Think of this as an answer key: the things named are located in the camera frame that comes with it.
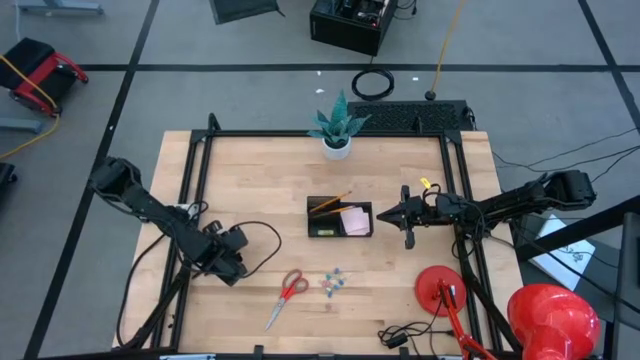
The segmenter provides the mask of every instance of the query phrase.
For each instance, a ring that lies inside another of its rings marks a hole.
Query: scissors blade
[[[264,329],[264,331],[269,330],[269,328],[271,327],[271,324],[273,324],[273,322],[278,317],[278,314],[280,314],[280,310],[282,310],[284,303],[285,303],[284,298],[280,298],[276,306],[273,308],[273,312],[271,313],[271,319],[269,319],[269,322],[267,323],[267,327]]]

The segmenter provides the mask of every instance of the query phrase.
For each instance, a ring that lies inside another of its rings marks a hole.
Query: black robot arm
[[[425,200],[435,196],[435,206]],[[522,187],[483,201],[467,200],[456,194],[429,192],[411,196],[409,187],[403,185],[400,203],[378,214],[377,219],[406,231],[405,247],[413,248],[414,226],[458,224],[466,234],[474,234],[480,221],[483,229],[490,231],[501,221],[530,213],[542,213],[548,209],[563,211],[585,209],[596,199],[589,176],[578,170],[544,174]]]
[[[127,212],[118,207],[121,211],[158,226],[203,273],[215,274],[229,286],[247,273],[238,250],[248,241],[239,227],[222,231],[220,222],[214,221],[198,230],[187,211],[165,206],[151,196],[140,184],[140,171],[129,161],[106,158],[91,174],[89,186],[110,204],[122,203],[131,209]]]

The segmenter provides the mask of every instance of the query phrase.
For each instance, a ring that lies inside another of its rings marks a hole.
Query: white pot
[[[334,149],[327,145],[325,139],[322,139],[322,145],[324,145],[324,155],[329,160],[342,160],[349,155],[351,152],[351,137],[349,137],[349,141],[347,141],[347,145],[341,147],[340,149]]]

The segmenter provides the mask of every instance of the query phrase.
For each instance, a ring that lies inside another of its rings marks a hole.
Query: yellow cable
[[[51,105],[53,106],[54,109],[58,107],[58,105],[56,105],[56,102],[53,101],[53,99],[46,92],[44,92],[44,90],[40,89],[40,87],[38,87],[38,85],[34,84],[31,80],[29,80],[28,77],[26,77],[23,73],[21,73],[20,70],[18,70],[15,66],[13,66],[13,64],[7,58],[5,58],[3,55],[0,55],[0,60],[4,61],[5,64],[7,64],[7,66],[9,66],[11,68],[11,70],[13,70],[16,74],[18,74],[22,78],[22,80],[26,81],[29,85],[33,86],[36,90],[38,90],[38,92],[40,92],[42,94],[42,96],[44,96],[51,103]],[[15,148],[13,150],[11,150],[11,151],[9,151],[7,153],[1,154],[0,155],[0,160],[2,160],[4,158],[7,158],[7,157],[17,153],[18,151],[26,148],[27,146],[35,144],[36,142],[38,142],[38,141],[46,138],[47,136],[53,134],[56,131],[56,129],[58,129],[58,124],[60,123],[60,115],[59,114],[55,114],[55,115],[56,115],[56,120],[53,123],[53,126],[51,127],[51,129],[49,129],[44,134],[40,134],[40,135],[34,137],[33,139],[27,141],[26,143],[18,146],[17,148]]]
[[[451,25],[449,25],[449,30],[447,30],[447,35],[444,38],[444,43],[442,44],[442,50],[440,50],[440,58],[438,59],[438,67],[436,68],[436,77],[433,79],[433,84],[431,84],[431,92],[436,91],[436,86],[438,85],[438,80],[440,80],[440,68],[442,67],[442,61],[444,60],[444,54],[447,52],[447,46],[449,45],[449,38],[451,34],[453,34],[453,30],[455,30],[456,25],[458,24],[458,18],[460,17],[460,13],[462,12],[462,8],[464,7],[466,0],[460,0],[460,4],[456,9],[456,15],[453,17],[453,21],[451,21]]]

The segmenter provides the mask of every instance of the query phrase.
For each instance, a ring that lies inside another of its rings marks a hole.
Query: wooden table
[[[172,204],[178,198],[189,136],[190,132],[165,133],[151,186],[151,193],[163,203]],[[191,282],[181,352],[250,353],[254,345],[264,345],[265,352],[271,354],[397,354],[398,349],[389,350],[380,344],[377,331],[390,325],[431,320],[432,316],[418,305],[413,286],[416,276],[431,265],[460,271],[458,260],[450,252],[454,239],[451,226],[416,228],[413,250],[405,250],[404,233],[380,221],[374,221],[371,238],[307,237],[308,195],[337,195],[353,190],[345,201],[371,201],[377,214],[398,203],[401,185],[411,186],[414,195],[421,192],[421,177],[446,190],[437,139],[353,141],[347,159],[331,162],[324,158],[319,141],[307,137],[214,139],[204,194],[210,208],[200,224],[218,219],[228,228],[241,221],[265,221],[280,232],[283,246],[258,273],[234,287],[226,286],[215,276]],[[463,143],[474,198],[498,194],[487,134],[463,133]],[[454,154],[456,188],[461,189],[453,146],[449,152]],[[197,171],[194,170],[190,194],[195,193]],[[273,251],[277,239],[257,225],[247,225],[244,231],[249,245],[241,253],[251,270]],[[505,225],[498,226],[493,234],[511,240]],[[136,257],[158,235],[154,225],[142,225]],[[133,276],[123,317],[125,339],[135,333],[158,301],[168,246],[169,241],[164,241],[149,253]],[[494,300],[506,315],[509,297],[522,287],[515,252],[491,240],[485,240],[484,246]],[[335,267],[349,278],[346,286],[329,299],[319,281]],[[282,278],[293,268],[303,270],[311,288],[294,296],[265,332],[280,295]],[[489,347],[486,313],[479,302],[477,305],[484,344]],[[171,322],[171,311],[165,326]],[[459,316],[468,329],[466,307]],[[435,321],[436,330],[450,328],[446,317]],[[163,332],[163,344],[169,342],[168,333]],[[438,354],[460,353],[451,337],[434,335],[433,340]],[[430,353],[428,336],[415,341],[421,354]]]

